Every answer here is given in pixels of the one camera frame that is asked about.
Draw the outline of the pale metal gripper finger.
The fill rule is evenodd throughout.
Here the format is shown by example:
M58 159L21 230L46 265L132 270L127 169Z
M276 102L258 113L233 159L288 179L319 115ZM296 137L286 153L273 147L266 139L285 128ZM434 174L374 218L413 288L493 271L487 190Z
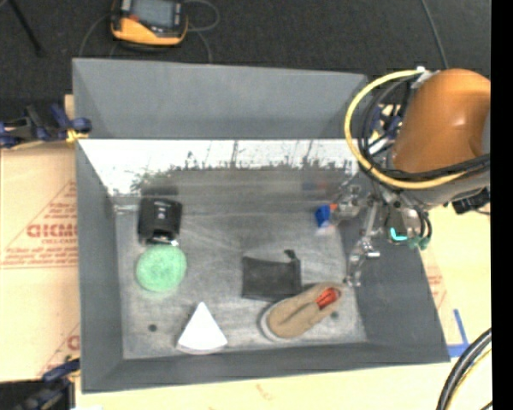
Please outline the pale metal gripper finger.
M380 251L374 248L370 237L361 237L351 249L347 258L345 282L350 287L361 285L363 265L367 261L380 259Z
M338 227L344 222L357 218L363 209L363 189L347 187L329 203L331 226Z

